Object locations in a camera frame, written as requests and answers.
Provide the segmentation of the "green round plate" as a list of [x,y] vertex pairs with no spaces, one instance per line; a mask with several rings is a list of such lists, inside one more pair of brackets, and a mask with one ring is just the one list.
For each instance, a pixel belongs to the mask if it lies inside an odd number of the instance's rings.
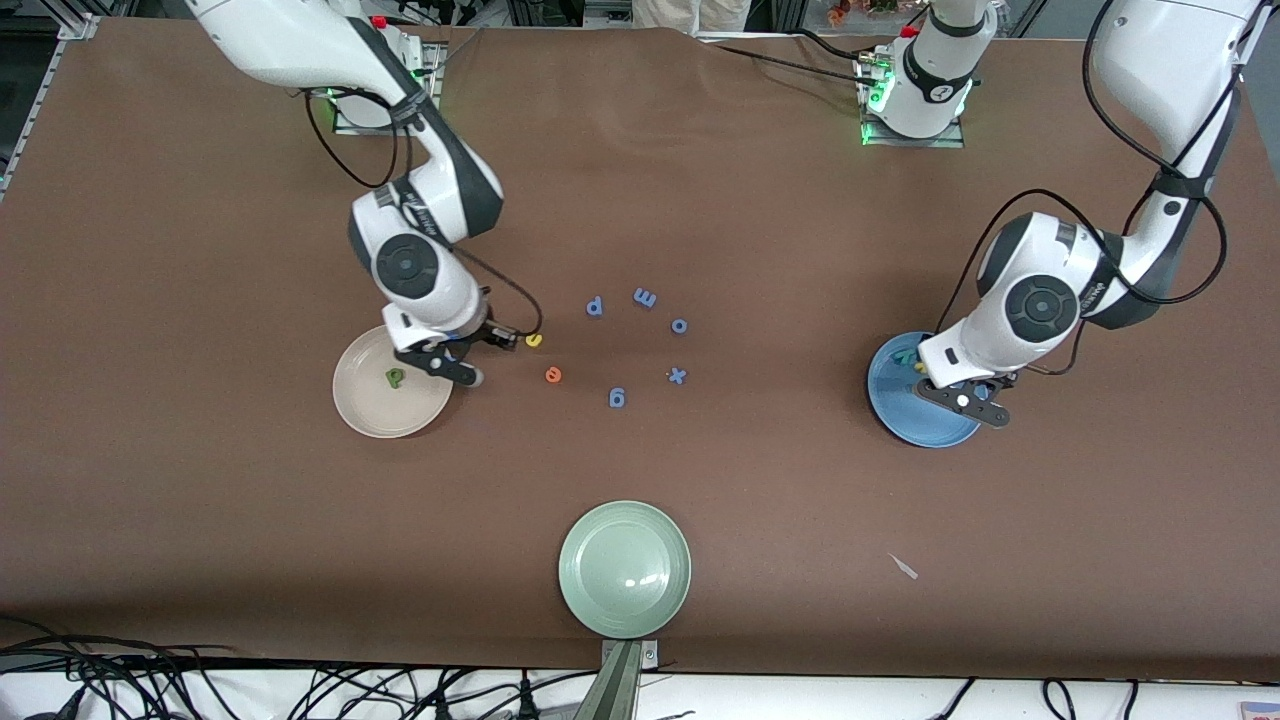
[[684,606],[692,557],[668,514],[617,500],[570,528],[557,573],[566,606],[586,629],[614,641],[646,639]]

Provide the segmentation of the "blue round plate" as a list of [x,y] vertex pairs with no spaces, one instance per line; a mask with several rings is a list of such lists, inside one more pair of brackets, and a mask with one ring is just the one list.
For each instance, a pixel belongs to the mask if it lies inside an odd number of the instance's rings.
[[895,351],[918,347],[924,338],[924,332],[908,332],[881,345],[867,372],[867,392],[890,433],[916,447],[948,448],[972,438],[979,423],[916,397],[913,388],[923,375],[890,360]]

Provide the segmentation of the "person in beige trousers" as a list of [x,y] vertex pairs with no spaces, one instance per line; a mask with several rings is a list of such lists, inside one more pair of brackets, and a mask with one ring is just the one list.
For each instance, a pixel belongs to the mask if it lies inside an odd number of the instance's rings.
[[685,35],[741,32],[753,0],[632,0],[634,29],[668,28]]

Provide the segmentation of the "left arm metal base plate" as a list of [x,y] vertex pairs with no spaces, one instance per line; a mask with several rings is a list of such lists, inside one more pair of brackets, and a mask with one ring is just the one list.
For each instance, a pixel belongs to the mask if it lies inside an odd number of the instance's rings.
[[960,149],[964,145],[960,115],[970,85],[945,102],[928,102],[909,82],[895,73],[890,46],[858,54],[852,61],[864,145]]

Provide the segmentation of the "beige round plate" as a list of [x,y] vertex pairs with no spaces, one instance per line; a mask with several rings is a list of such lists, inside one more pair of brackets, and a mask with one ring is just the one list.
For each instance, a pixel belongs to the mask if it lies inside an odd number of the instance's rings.
[[[362,333],[340,355],[332,378],[332,397],[343,421],[360,434],[398,439],[430,425],[445,409],[454,384],[397,361],[388,331],[379,325]],[[398,389],[385,372],[404,370]]]

